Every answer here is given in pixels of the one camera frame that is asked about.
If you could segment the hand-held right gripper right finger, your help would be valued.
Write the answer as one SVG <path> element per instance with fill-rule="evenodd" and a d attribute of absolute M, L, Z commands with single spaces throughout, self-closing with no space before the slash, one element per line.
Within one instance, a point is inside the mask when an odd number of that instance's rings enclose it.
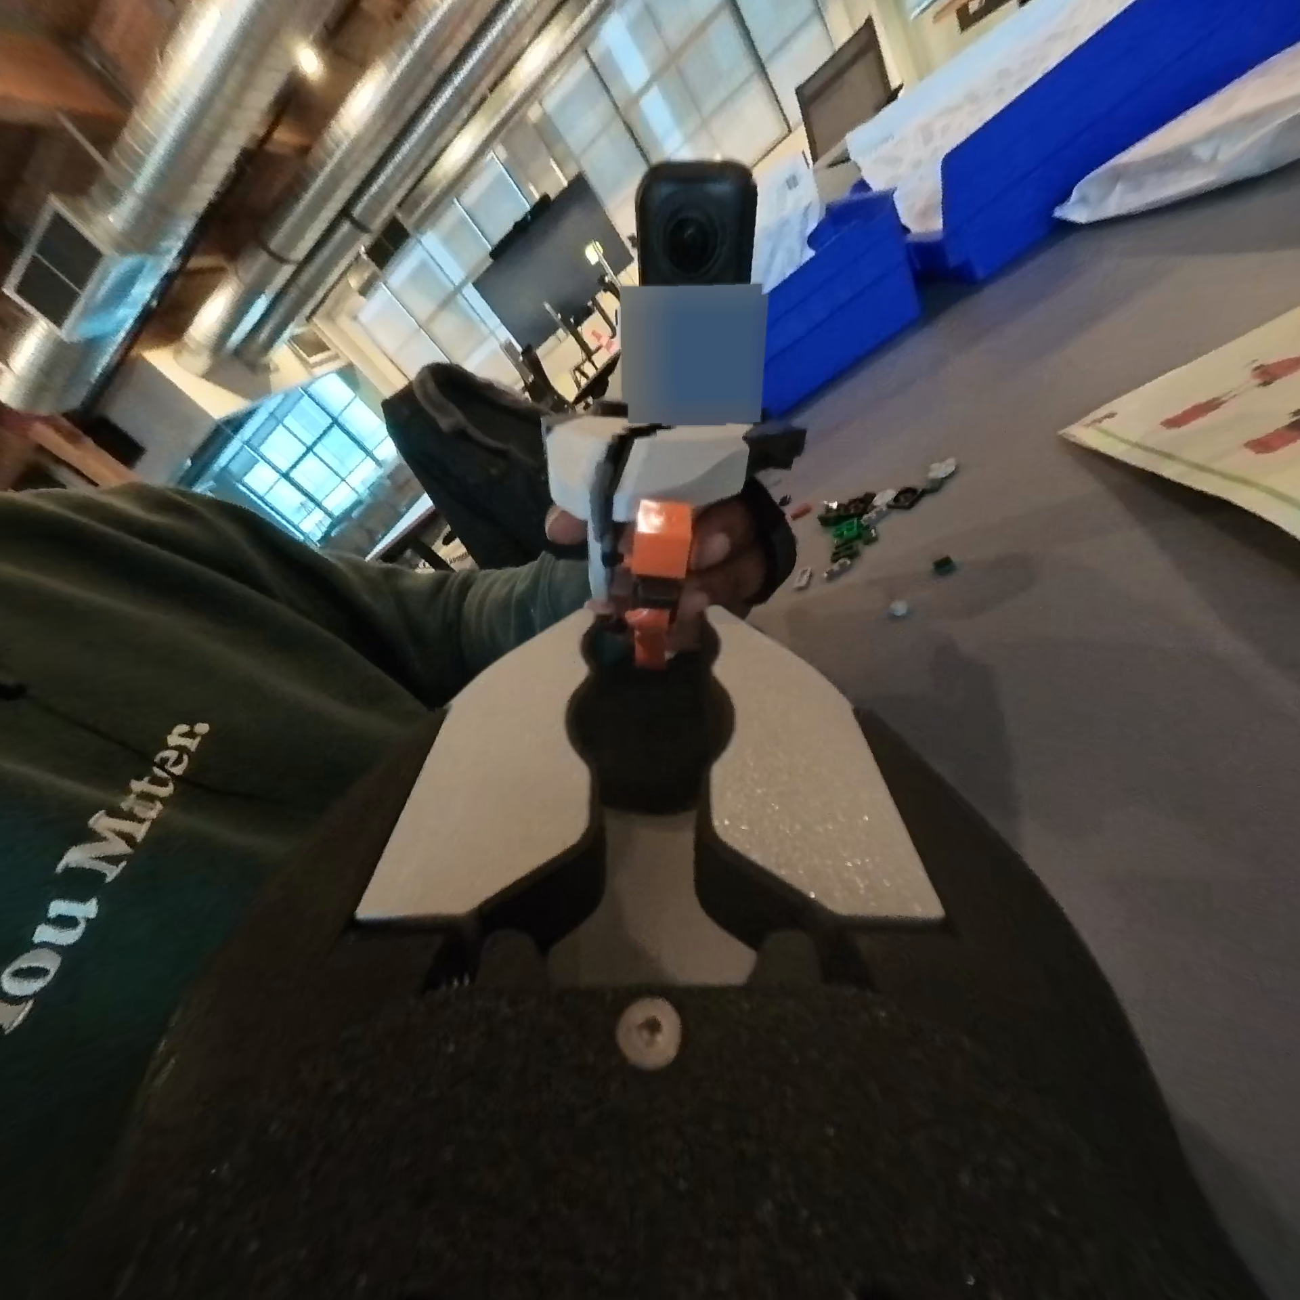
<path fill-rule="evenodd" d="M 719 844 L 841 921 L 934 924 L 943 907 L 847 698 L 724 610 L 711 675 L 731 708 L 708 771 Z"/>

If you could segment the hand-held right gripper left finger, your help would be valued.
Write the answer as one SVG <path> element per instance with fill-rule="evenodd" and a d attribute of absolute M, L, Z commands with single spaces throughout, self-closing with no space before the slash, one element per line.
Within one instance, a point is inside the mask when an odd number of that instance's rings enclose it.
<path fill-rule="evenodd" d="M 591 626 L 561 619 L 453 697 L 357 923 L 468 921 L 591 841 L 594 783 L 567 726 Z"/>

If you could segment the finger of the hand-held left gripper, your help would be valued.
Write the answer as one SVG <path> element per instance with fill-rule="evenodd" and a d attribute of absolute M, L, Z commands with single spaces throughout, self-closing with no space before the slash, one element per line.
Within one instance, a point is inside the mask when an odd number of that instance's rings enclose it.
<path fill-rule="evenodd" d="M 634 427 L 634 516 L 645 502 L 691 517 L 736 497 L 748 475 L 747 424 Z"/>
<path fill-rule="evenodd" d="M 631 434 L 625 417 L 569 417 L 544 427 L 547 488 L 555 506 L 586 534 L 589 593 L 606 602 L 620 564 L 614 496 Z"/>

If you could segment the pile of toy bricks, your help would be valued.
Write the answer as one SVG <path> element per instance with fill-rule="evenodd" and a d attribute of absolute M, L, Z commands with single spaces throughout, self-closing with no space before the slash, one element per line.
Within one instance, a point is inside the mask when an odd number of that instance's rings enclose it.
<path fill-rule="evenodd" d="M 908 513 L 925 499 L 942 492 L 959 469 L 960 463 L 956 458 L 939 460 L 928 466 L 920 483 L 826 500 L 816 508 L 806 502 L 795 506 L 789 497 L 779 499 L 778 503 L 792 523 L 812 517 L 829 548 L 820 568 L 804 565 L 798 571 L 793 588 L 806 592 L 813 578 L 830 582 L 844 576 L 861 559 L 863 551 L 880 540 L 880 528 L 886 517 Z"/>

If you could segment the white instruction booklet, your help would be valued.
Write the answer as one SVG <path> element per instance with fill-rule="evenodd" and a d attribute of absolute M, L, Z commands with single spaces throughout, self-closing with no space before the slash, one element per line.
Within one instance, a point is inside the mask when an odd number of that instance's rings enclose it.
<path fill-rule="evenodd" d="M 1296 539 L 1298 311 L 1104 403 L 1061 438 Z"/>

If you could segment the person's left forearm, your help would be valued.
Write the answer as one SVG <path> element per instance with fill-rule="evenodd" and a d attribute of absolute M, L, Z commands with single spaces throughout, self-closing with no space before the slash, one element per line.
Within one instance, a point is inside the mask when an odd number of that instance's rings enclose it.
<path fill-rule="evenodd" d="M 321 557 L 293 605 L 422 704 L 434 706 L 584 607 L 589 596 L 584 564 L 550 556 L 462 573 Z"/>

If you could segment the person's left hand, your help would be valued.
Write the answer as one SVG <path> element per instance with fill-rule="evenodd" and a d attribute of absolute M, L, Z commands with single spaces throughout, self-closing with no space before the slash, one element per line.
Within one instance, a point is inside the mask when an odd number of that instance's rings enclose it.
<path fill-rule="evenodd" d="M 761 480 L 748 479 L 738 496 L 694 517 L 680 612 L 699 615 L 717 607 L 744 619 L 786 582 L 795 561 L 786 511 Z"/>

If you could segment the black display screen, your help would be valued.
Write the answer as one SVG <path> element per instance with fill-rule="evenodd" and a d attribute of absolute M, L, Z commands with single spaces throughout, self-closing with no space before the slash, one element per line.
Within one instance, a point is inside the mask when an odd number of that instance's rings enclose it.
<path fill-rule="evenodd" d="M 536 349 L 589 318 L 603 280 L 617 280 L 634 263 L 589 180 L 577 174 L 513 223 L 473 291 L 519 349 Z"/>

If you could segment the blue plastic bin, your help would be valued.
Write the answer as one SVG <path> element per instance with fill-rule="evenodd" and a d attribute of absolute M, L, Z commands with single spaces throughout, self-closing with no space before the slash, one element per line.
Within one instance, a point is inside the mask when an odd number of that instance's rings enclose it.
<path fill-rule="evenodd" d="M 993 277 L 1087 174 L 1296 41 L 1296 2 L 1131 3 L 943 157 L 917 276 Z"/>
<path fill-rule="evenodd" d="M 807 237 L 810 257 L 767 293 L 761 409 L 784 417 L 920 314 L 889 189 L 855 181 Z"/>

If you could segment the grey office chair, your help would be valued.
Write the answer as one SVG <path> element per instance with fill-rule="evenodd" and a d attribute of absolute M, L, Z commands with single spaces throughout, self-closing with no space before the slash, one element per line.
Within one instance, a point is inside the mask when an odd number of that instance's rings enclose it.
<path fill-rule="evenodd" d="M 897 101 L 902 85 L 888 73 L 872 17 L 806 81 L 796 85 L 809 161 L 833 152 L 852 129 Z"/>

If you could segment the white paper bag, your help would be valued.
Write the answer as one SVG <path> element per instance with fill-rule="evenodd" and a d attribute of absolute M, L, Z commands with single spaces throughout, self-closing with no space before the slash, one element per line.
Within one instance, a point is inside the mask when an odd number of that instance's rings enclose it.
<path fill-rule="evenodd" d="M 1070 225 L 1135 217 L 1254 181 L 1296 160 L 1296 104 L 1214 126 L 1179 119 L 1087 174 L 1053 215 Z"/>

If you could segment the white ceiling vent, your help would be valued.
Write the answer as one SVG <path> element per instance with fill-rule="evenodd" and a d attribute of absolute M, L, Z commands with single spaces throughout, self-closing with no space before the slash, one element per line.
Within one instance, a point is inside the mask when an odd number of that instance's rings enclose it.
<path fill-rule="evenodd" d="M 86 336 L 88 305 L 106 260 L 103 245 L 89 236 L 75 211 L 50 197 L 9 268 L 2 291 L 58 336 L 78 339 Z"/>

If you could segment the silver air duct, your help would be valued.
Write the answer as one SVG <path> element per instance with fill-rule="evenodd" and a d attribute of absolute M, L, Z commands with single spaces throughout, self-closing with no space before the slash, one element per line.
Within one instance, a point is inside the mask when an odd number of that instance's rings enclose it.
<path fill-rule="evenodd" d="M 327 3 L 188 3 L 92 188 L 64 200 L 108 253 L 86 336 L 12 302 L 2 404 L 81 406 L 125 352 L 168 271 L 286 87 Z M 202 304 L 177 362 L 259 366 L 307 319 L 491 93 L 508 119 L 608 3 L 411 3 L 298 166 L 286 198 Z"/>

